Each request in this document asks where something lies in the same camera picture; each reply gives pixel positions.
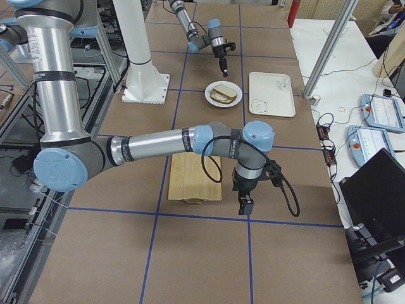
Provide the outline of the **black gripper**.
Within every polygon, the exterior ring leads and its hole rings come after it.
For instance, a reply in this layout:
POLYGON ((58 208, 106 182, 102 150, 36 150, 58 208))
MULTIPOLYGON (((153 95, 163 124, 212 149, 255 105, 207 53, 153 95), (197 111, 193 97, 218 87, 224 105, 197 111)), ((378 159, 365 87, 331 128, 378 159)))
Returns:
POLYGON ((234 168, 232 172, 233 188, 239 194, 239 215, 250 215, 254 208, 254 200, 250 198, 250 193, 259 182, 262 169, 250 170, 246 168, 234 168))
POLYGON ((227 44, 212 47, 215 58, 219 60, 220 70, 224 78, 228 77, 228 65, 226 60, 227 49, 227 44))

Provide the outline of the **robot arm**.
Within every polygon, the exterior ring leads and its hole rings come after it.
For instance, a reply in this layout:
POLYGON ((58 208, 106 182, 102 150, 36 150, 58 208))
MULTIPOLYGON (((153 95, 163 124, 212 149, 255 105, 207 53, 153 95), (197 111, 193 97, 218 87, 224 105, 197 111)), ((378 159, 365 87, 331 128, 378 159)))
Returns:
POLYGON ((227 54, 229 51, 235 51, 236 43, 228 41, 224 37, 219 19, 209 20, 207 28, 204 28, 190 18, 185 1, 168 1, 168 4, 170 9, 167 9, 165 1, 162 1, 162 7, 167 12, 174 14, 181 24, 188 40, 188 51, 198 53, 210 46, 214 57, 218 59, 223 77, 228 77, 227 54))
POLYGON ((274 131, 262 121, 250 122, 243 129, 211 123, 135 137, 91 138, 82 124, 69 41, 75 22, 84 13, 84 3, 13 1, 13 6, 34 56, 34 83, 45 126, 34 172, 49 189, 68 192, 126 162, 182 152, 236 160, 232 179, 241 215, 252 212, 251 191, 259 181, 282 185, 280 167, 267 155, 274 131))

